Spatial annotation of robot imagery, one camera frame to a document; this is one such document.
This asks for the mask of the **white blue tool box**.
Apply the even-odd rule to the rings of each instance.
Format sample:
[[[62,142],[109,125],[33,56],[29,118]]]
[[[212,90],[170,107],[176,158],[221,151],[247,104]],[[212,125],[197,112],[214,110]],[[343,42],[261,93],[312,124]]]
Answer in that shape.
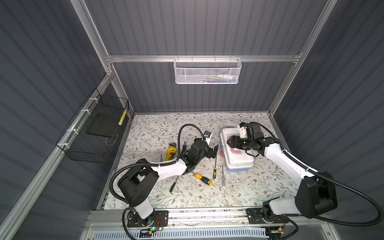
[[[224,154],[225,165],[228,172],[244,172],[254,166],[254,158],[247,155],[244,150],[230,147],[227,141],[232,137],[239,137],[237,128],[225,128],[220,133],[222,152]]]

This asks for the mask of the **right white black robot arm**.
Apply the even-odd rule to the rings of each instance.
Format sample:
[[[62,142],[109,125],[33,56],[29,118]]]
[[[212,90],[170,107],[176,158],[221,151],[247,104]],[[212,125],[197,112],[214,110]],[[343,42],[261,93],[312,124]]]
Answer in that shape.
[[[274,198],[263,203],[261,210],[265,222],[271,223],[281,215],[301,215],[313,219],[335,210],[338,206],[335,184],[332,175],[319,172],[307,166],[290,154],[281,145],[273,133],[268,137],[262,130],[266,127],[260,123],[240,123],[237,134],[226,137],[225,146],[244,151],[247,155],[266,157],[277,164],[298,185],[297,193],[290,198]]]

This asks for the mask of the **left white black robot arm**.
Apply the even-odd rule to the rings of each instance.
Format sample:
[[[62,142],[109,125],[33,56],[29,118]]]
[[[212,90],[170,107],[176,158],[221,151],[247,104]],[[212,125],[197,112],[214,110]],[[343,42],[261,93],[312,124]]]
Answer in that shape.
[[[210,148],[206,140],[195,139],[191,148],[183,150],[173,162],[153,164],[146,159],[140,159],[119,179],[118,188],[123,195],[116,198],[129,205],[139,216],[141,225],[150,226],[156,217],[156,211],[148,197],[155,184],[164,179],[191,173],[202,159],[215,158],[218,149],[218,145]]]

